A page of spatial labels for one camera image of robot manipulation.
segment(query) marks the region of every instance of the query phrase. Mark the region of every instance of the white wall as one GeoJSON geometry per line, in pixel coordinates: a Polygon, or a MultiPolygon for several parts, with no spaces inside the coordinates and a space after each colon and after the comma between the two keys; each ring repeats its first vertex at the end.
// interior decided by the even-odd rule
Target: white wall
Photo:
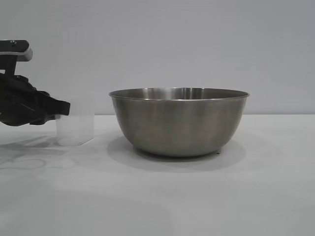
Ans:
{"type": "Polygon", "coordinates": [[[247,114],[315,113],[315,0],[6,0],[0,37],[38,89],[212,87],[251,94],[247,114]]]}

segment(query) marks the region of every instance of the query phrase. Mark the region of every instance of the clear plastic cup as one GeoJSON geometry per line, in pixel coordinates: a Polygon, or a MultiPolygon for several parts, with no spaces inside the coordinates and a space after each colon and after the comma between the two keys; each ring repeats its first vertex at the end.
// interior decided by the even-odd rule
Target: clear plastic cup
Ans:
{"type": "Polygon", "coordinates": [[[61,146],[78,146],[94,138],[94,101],[90,97],[61,98],[70,103],[68,116],[56,116],[57,142],[61,146]]]}

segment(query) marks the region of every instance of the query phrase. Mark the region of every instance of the stainless steel bowl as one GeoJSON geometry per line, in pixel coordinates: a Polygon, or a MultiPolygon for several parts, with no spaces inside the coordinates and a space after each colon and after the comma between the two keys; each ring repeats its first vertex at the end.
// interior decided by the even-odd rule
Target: stainless steel bowl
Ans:
{"type": "Polygon", "coordinates": [[[198,156],[233,136],[248,93],[213,88],[138,88],[110,93],[118,123],[137,148],[165,156],[198,156]]]}

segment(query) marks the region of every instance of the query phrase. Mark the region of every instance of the bowl rim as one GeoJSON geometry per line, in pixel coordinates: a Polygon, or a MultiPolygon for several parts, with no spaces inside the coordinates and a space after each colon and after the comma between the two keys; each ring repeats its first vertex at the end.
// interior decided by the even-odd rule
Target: bowl rim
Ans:
{"type": "Polygon", "coordinates": [[[239,99],[248,97],[250,94],[248,92],[240,91],[240,90],[233,90],[233,89],[223,89],[223,88],[197,88],[197,87],[156,87],[156,88],[129,88],[129,89],[120,89],[116,91],[112,91],[109,93],[109,96],[113,98],[119,99],[126,99],[126,100],[142,100],[142,101],[186,101],[186,102],[193,102],[193,101],[223,101],[223,100],[231,100],[231,99],[239,99]],[[126,96],[119,96],[114,95],[114,93],[126,90],[137,90],[137,89],[213,89],[213,90],[222,90],[222,91],[233,91],[233,92],[240,92],[244,95],[235,96],[235,97],[224,97],[224,98],[203,98],[203,99],[155,99],[155,98],[137,98],[137,97],[126,97],[126,96]]]}

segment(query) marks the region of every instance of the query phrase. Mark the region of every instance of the white table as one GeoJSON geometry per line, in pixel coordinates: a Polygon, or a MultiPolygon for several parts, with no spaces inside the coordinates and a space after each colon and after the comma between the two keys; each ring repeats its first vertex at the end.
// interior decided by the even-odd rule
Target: white table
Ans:
{"type": "Polygon", "coordinates": [[[115,116],[95,139],[0,125],[0,236],[314,236],[315,116],[245,115],[220,155],[163,161],[115,116]]]}

